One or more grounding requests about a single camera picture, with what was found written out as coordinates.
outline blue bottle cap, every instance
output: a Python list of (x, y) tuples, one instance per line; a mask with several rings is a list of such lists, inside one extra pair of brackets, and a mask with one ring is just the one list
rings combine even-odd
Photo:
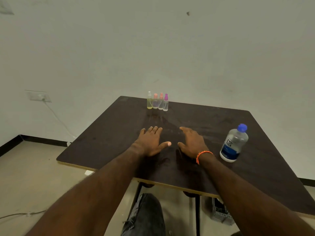
[(247, 126), (245, 124), (241, 123), (240, 125), (238, 125), (237, 130), (239, 132), (246, 132)]

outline dark wooden tabletop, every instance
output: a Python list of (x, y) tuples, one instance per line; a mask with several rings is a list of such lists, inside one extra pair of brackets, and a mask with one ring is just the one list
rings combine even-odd
[(206, 172), (179, 151), (185, 142), (179, 127), (203, 136), (208, 148), (219, 155), (228, 132), (240, 123), (248, 126), (248, 142), (234, 163), (218, 159), (231, 170), (293, 211), (315, 215), (315, 202), (249, 111), (187, 103), (169, 103), (167, 112), (147, 109), (146, 99), (120, 96), (60, 156), (57, 161), (85, 169), (100, 169), (124, 152), (142, 128), (162, 127), (160, 142), (172, 145), (145, 158), (136, 178), (179, 190), (217, 197)]

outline person's left hand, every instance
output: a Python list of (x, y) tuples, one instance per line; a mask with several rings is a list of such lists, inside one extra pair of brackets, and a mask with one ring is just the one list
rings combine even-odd
[(140, 131), (138, 139), (132, 144), (135, 146), (141, 155), (154, 156), (158, 154), (162, 149), (171, 145), (171, 142), (160, 142), (160, 134), (162, 127), (150, 127), (147, 131), (143, 128)]

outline electrical cord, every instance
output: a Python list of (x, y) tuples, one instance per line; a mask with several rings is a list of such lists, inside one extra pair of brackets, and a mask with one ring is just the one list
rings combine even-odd
[(65, 127), (65, 130), (67, 131), (67, 133), (72, 136), (74, 139), (76, 139), (77, 137), (75, 137), (71, 132), (70, 130), (67, 128), (66, 124), (64, 124), (59, 118), (58, 116), (55, 114), (55, 112), (49, 107), (49, 105), (46, 103), (45, 99), (42, 100), (42, 102), (46, 105), (46, 107), (48, 107), (48, 109), (52, 112), (53, 116), (55, 117), (55, 119), (60, 122), (64, 127)]
[(40, 211), (40, 212), (17, 213), (17, 214), (6, 215), (6, 216), (3, 216), (3, 217), (0, 217), (0, 219), (6, 218), (6, 217), (9, 217), (9, 216), (13, 216), (13, 215), (26, 215), (26, 216), (36, 215), (36, 214), (43, 213), (43, 212), (45, 212), (45, 211), (46, 211), (46, 210), (43, 210), (43, 211)]

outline beige tiled floor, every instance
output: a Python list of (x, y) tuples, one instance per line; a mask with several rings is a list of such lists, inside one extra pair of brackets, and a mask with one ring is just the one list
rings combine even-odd
[[(65, 147), (22, 142), (0, 157), (0, 217), (18, 212), (45, 210), (85, 177), (85, 170), (56, 162), (56, 157), (64, 149)], [(132, 181), (105, 235), (120, 235), (136, 188), (137, 182)], [(315, 188), (306, 188), (314, 197)], [(160, 200), (168, 234), (169, 232), (173, 236), (196, 234), (194, 199), (186, 197), (182, 191), (160, 186), (143, 188), (142, 192), (151, 192)], [(0, 234), (24, 235), (41, 215), (1, 219)], [(200, 217), (202, 236), (229, 236), (238, 230), (236, 225), (226, 226), (212, 221), (203, 211)], [(315, 226), (315, 220), (306, 219), (306, 221)]]

